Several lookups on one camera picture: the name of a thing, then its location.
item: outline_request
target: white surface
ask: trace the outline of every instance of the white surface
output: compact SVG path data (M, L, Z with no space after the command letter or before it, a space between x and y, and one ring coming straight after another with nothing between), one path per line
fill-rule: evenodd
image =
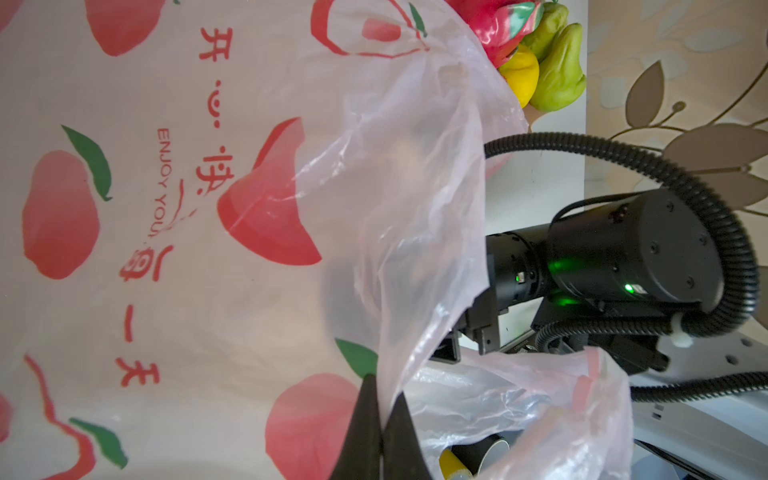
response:
M568 22L584 26L581 69L587 74L588 0L563 3L571 11ZM586 127L587 97L582 95L568 107L540 118L533 131L583 134ZM584 198L584 156L554 151L519 152L488 180L485 188L485 234L549 223L562 207ZM514 306L499 317L502 345L528 329L540 302ZM462 339L463 346L471 343Z

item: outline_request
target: floral wallpaper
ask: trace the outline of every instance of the floral wallpaper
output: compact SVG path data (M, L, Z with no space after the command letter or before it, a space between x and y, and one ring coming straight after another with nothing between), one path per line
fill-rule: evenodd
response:
M768 327L768 2L590 0L587 132L662 153L737 210ZM654 182L588 158L585 194Z

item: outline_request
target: green pear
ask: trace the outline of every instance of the green pear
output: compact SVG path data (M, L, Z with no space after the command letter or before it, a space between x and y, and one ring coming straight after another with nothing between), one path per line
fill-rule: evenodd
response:
M546 2L542 7L544 8L544 15L541 17L538 27L523 37L520 42L531 49L539 63L547 58L552 50L554 39L568 24L568 7L565 5Z
M579 54L584 29L572 23L555 39L552 51L539 66L538 84L531 105L539 111L556 111L576 101L587 88Z

